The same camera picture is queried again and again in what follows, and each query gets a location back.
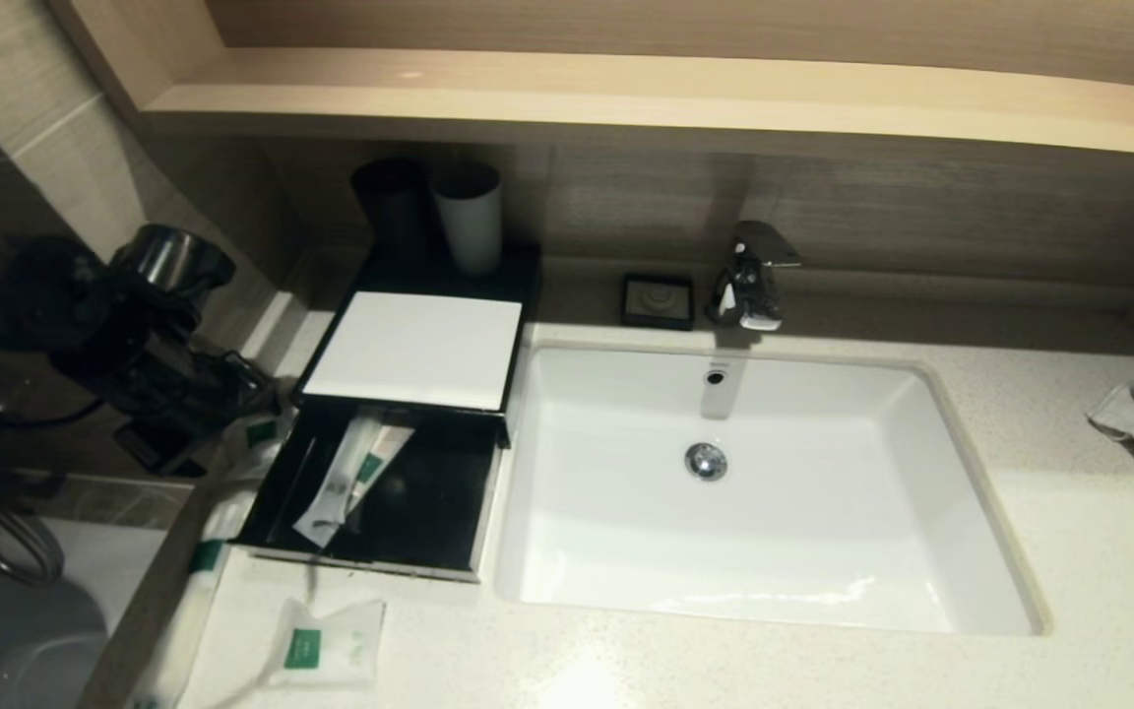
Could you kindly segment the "small sachet with green label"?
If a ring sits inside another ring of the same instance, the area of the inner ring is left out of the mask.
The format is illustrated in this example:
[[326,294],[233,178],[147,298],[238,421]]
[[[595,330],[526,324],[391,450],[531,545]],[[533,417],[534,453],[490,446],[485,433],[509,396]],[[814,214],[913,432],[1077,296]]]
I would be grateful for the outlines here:
[[220,442],[225,482],[263,480],[296,422],[296,410],[252,415],[229,427]]

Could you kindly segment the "clear tube packet green label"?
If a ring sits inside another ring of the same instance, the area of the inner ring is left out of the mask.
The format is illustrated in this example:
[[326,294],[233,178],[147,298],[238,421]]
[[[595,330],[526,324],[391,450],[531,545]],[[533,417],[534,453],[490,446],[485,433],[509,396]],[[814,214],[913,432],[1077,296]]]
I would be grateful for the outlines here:
[[373,410],[356,415],[344,430],[318,492],[293,525],[318,550],[324,550],[346,523],[355,506],[352,496],[364,495],[387,467],[390,458],[375,450],[383,429],[383,410]]

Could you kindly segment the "black glossy box drawer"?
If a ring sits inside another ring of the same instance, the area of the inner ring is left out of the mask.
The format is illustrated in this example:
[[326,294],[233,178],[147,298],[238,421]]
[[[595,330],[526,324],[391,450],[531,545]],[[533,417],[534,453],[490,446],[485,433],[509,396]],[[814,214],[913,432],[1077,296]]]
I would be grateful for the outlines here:
[[323,547],[295,529],[337,459],[356,404],[303,405],[234,545],[280,562],[476,583],[497,417],[429,413]]

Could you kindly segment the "black plastic cup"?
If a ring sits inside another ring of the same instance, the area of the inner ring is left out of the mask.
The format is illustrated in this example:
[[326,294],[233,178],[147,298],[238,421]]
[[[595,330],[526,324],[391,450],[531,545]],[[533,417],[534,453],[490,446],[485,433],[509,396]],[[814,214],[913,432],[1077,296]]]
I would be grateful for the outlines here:
[[378,159],[357,167],[349,182],[379,250],[401,262],[426,260],[423,167],[413,159]]

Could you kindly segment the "white paper packet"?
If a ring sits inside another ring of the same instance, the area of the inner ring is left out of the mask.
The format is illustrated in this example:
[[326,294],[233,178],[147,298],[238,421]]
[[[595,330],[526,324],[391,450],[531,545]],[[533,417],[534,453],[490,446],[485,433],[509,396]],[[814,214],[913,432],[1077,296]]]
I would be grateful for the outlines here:
[[355,484],[352,486],[352,493],[346,504],[346,513],[352,513],[352,510],[355,510],[359,506],[365,493],[369,493],[369,490],[372,489],[379,476],[382,476],[382,473],[391,466],[397,455],[405,448],[405,445],[409,444],[414,432],[414,423],[409,425],[383,423],[381,430],[375,434],[372,448],[370,448],[365,458],[359,463],[358,476],[356,476]]

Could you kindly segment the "long clear toothbrush packet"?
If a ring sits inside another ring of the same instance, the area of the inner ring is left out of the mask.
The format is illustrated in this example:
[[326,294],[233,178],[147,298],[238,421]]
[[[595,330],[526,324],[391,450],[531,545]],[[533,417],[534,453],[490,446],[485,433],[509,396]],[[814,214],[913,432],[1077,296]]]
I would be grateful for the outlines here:
[[180,703],[198,657],[208,615],[215,604],[229,545],[246,522],[255,497],[252,490],[226,495],[209,513],[186,565],[180,600],[125,709],[176,709]]

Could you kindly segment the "grey plastic cup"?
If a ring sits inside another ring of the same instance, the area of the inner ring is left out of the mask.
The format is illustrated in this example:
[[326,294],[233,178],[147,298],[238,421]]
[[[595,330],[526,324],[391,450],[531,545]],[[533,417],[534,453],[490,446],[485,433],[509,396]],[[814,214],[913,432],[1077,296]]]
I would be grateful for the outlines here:
[[496,167],[446,166],[429,188],[456,268],[468,277],[494,275],[503,250],[501,176]]

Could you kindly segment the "flat sachet with green label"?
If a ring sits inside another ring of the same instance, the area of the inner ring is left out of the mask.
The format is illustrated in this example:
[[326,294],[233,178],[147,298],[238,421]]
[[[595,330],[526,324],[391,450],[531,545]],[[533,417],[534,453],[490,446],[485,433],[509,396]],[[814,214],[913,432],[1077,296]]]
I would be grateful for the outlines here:
[[266,687],[369,689],[375,685],[386,604],[352,604],[316,616],[284,602],[259,681]]

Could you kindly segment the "black square soap dish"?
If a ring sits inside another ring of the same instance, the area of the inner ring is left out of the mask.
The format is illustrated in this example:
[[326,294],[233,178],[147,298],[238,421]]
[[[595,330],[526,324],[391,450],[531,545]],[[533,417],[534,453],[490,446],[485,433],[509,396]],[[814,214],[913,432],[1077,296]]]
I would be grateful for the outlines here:
[[618,319],[626,327],[693,331],[696,314],[692,280],[658,275],[624,275]]

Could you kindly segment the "chrome sink drain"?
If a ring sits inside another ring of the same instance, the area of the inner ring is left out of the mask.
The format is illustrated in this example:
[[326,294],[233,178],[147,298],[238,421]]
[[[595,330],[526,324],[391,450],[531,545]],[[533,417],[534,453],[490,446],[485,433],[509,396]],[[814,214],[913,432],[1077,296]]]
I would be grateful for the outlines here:
[[703,482],[723,479],[728,471],[728,458],[725,451],[716,444],[706,444],[706,441],[689,445],[684,454],[684,464],[689,476]]

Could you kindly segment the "chrome sink faucet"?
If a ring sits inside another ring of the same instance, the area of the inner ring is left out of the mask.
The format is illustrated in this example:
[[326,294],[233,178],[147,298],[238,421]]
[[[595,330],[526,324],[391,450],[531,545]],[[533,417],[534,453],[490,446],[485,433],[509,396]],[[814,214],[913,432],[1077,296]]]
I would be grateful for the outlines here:
[[721,327],[778,331],[784,315],[776,270],[804,264],[799,251],[769,222],[737,222],[730,237],[730,254],[708,297],[706,318]]

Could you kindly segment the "white ceramic sink basin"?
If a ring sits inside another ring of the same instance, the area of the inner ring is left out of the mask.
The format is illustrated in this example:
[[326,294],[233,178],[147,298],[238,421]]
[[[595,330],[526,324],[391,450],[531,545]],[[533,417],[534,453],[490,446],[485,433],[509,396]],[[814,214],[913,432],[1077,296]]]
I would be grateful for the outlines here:
[[[727,455],[723,479],[689,476],[699,441]],[[503,600],[1042,633],[919,369],[541,347],[510,473]]]

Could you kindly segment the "light wooden wall shelf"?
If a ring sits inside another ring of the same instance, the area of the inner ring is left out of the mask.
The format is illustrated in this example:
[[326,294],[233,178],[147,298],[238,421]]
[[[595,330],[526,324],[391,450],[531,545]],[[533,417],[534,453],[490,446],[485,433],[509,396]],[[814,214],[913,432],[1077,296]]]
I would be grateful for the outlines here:
[[46,0],[127,120],[160,133],[670,141],[802,134],[1134,154],[1134,87],[877,64],[228,47],[203,0]]

